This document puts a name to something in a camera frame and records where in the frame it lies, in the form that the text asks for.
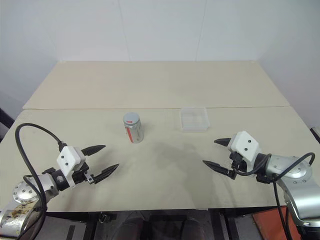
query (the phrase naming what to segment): red object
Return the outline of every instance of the red object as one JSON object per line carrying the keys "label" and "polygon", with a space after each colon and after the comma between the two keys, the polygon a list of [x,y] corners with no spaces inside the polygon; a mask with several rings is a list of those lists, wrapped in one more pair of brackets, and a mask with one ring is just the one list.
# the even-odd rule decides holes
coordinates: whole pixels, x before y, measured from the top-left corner
{"label": "red object", "polygon": [[130,141],[133,143],[134,141],[132,141],[132,136],[131,136],[130,128],[129,128],[129,127],[126,127],[126,131],[127,131],[128,135],[129,135]]}
{"label": "red object", "polygon": [[[284,220],[286,220],[286,207],[281,207]],[[278,209],[258,212],[252,215],[253,219],[259,228],[259,231],[264,240],[285,240],[286,235],[281,224]],[[289,228],[293,240],[300,240],[301,236],[298,233],[297,227],[289,213]]]}

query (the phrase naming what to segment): clear plastic box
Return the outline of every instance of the clear plastic box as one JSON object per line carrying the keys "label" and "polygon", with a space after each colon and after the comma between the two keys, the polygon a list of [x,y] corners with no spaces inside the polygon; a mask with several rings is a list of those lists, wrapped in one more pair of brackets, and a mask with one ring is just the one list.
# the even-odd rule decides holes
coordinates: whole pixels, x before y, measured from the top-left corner
{"label": "clear plastic box", "polygon": [[205,132],[210,122],[205,107],[184,107],[180,110],[183,132]]}

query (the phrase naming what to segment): can lid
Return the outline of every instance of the can lid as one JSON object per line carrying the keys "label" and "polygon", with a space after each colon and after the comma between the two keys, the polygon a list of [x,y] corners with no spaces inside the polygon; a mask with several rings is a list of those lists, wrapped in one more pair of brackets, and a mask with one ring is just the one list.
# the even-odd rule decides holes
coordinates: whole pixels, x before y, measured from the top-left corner
{"label": "can lid", "polygon": [[128,125],[134,125],[139,122],[139,115],[135,112],[127,112],[123,116],[123,122]]}

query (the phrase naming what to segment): beige tabletop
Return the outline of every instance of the beige tabletop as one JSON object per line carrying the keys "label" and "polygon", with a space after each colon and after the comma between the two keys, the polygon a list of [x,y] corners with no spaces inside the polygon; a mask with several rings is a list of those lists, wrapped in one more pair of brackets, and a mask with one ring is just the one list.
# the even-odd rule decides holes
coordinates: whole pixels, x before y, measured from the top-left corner
{"label": "beige tabletop", "polygon": [[[14,131],[31,122],[48,128],[71,146],[107,147],[87,158],[94,174],[119,163],[97,185],[83,182],[66,189],[48,204],[50,212],[154,209],[207,209],[275,206],[271,185],[254,177],[231,180],[209,169],[202,160],[230,167],[227,148],[213,144],[246,130],[263,153],[302,156],[314,152],[314,173],[320,171],[320,145],[290,107],[211,108],[211,127],[202,133],[180,129],[177,109],[133,109],[140,115],[145,138],[132,144],[122,122],[127,109],[24,110],[0,144],[0,209],[12,198],[12,188],[28,170],[18,152]],[[56,142],[35,128],[21,131],[22,144],[38,174],[58,168]],[[314,174],[318,184],[320,175]],[[279,190],[282,204],[283,193]]]}
{"label": "beige tabletop", "polygon": [[24,109],[289,106],[254,61],[59,62]]}

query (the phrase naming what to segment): can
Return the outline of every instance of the can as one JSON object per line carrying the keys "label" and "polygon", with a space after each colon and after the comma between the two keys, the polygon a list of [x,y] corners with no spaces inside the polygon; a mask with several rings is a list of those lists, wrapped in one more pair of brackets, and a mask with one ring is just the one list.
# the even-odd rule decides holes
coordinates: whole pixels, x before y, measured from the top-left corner
{"label": "can", "polygon": [[126,113],[123,117],[123,123],[132,143],[137,144],[144,139],[144,132],[142,130],[140,118],[137,113]]}

